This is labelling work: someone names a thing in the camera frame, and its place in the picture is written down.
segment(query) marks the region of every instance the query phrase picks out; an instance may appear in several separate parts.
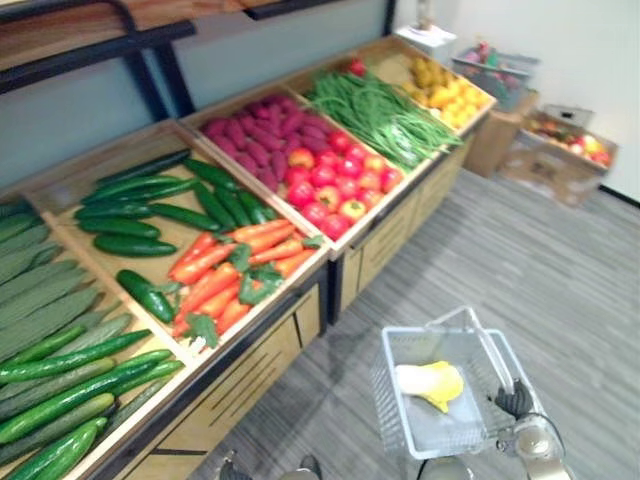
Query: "gray carpet floor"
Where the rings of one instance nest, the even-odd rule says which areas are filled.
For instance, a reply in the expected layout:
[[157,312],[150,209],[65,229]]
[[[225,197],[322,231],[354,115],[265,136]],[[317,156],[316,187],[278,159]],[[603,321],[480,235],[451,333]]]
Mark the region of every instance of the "gray carpet floor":
[[[379,436],[370,365],[387,325],[422,325],[468,304],[501,329],[559,428],[578,480],[637,480],[640,211],[597,192],[562,207],[506,180],[463,172],[438,211],[316,339],[191,476],[230,449],[256,480],[307,452],[325,480],[415,478]],[[525,479],[490,449],[478,479]]]

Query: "shopping basket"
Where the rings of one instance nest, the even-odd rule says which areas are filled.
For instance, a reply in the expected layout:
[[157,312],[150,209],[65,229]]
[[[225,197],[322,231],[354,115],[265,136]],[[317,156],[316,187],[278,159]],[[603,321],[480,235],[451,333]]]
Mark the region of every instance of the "shopping basket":
[[[403,395],[395,366],[446,360],[464,380],[462,394],[444,414],[419,397]],[[372,368],[373,390],[385,450],[406,449],[418,460],[477,453],[515,419],[495,403],[500,387],[513,393],[519,378],[539,405],[513,350],[497,330],[485,330],[470,307],[460,307],[425,327],[385,327]]]

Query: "basket handle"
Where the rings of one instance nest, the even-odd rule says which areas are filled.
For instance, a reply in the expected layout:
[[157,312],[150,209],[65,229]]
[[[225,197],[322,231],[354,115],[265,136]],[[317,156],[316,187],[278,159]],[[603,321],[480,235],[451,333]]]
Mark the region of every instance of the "basket handle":
[[482,328],[482,325],[480,324],[480,320],[478,320],[478,317],[476,316],[476,312],[473,311],[473,308],[469,307],[468,305],[463,305],[449,312],[448,314],[438,318],[437,320],[433,320],[427,323],[425,327],[440,325],[446,322],[447,320],[450,320],[451,318],[455,317],[459,313],[465,312],[465,311],[468,314],[467,319],[469,323],[471,323],[471,328],[480,339],[480,343],[482,343],[482,346],[484,347],[485,352],[487,352],[487,355],[489,356],[489,361],[491,361],[491,365],[493,365],[493,369],[495,370],[496,375],[498,375],[498,380],[500,380],[500,385],[502,385],[502,388],[504,389],[506,394],[513,395],[514,393],[513,377],[511,377],[511,373],[507,368],[507,364],[504,363],[504,359],[502,358],[502,355],[500,355],[500,351],[498,350],[498,347],[496,347],[496,344],[491,338],[491,335],[489,335],[487,331],[484,328]]

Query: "black baseboard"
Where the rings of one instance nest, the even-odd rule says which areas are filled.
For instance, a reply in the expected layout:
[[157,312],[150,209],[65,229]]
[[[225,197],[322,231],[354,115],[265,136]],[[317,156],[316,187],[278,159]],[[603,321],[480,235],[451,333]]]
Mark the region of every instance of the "black baseboard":
[[622,200],[625,203],[628,203],[631,206],[634,206],[636,208],[640,208],[640,202],[638,202],[637,200],[634,200],[631,197],[627,197],[626,195],[624,195],[624,194],[622,194],[622,193],[620,193],[620,192],[618,192],[616,190],[613,190],[612,188],[605,187],[604,185],[600,185],[598,187],[598,189],[602,190],[605,193],[608,193],[609,195],[611,195],[613,197],[616,197],[619,200]]

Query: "yellow object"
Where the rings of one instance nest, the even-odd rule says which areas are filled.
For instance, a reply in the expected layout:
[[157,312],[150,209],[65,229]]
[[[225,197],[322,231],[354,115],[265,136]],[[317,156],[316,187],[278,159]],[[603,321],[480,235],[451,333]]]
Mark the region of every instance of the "yellow object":
[[464,380],[449,362],[429,365],[397,365],[396,379],[400,391],[424,398],[442,413],[449,412],[449,402],[462,393]]

